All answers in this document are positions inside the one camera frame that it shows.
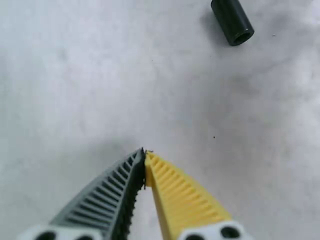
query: black cylinder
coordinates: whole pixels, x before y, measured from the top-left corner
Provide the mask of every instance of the black cylinder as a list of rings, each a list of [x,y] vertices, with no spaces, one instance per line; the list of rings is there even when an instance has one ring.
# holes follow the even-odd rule
[[[255,30],[238,0],[212,0],[211,8],[231,46],[252,37]]]

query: black plastic tube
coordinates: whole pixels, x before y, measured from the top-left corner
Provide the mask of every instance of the black plastic tube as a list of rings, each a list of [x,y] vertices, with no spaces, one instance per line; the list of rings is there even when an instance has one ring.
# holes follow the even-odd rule
[[[231,46],[237,46],[255,33],[238,0],[212,0],[211,8]]]

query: white surface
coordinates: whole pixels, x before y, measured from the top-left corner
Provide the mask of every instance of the white surface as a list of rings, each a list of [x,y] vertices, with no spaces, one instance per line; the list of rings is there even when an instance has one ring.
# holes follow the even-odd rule
[[[255,34],[229,47],[207,0],[2,0],[1,238],[144,146],[255,239],[318,239],[320,1],[241,3]],[[130,239],[160,240],[138,197]]]

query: tube opening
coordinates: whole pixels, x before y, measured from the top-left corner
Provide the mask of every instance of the tube opening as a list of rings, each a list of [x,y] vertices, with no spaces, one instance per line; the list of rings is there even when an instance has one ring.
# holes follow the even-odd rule
[[[249,38],[251,37],[251,33],[250,32],[245,32],[241,35],[239,35],[234,41],[234,45],[240,45],[242,43],[244,43],[245,41],[247,41]]]

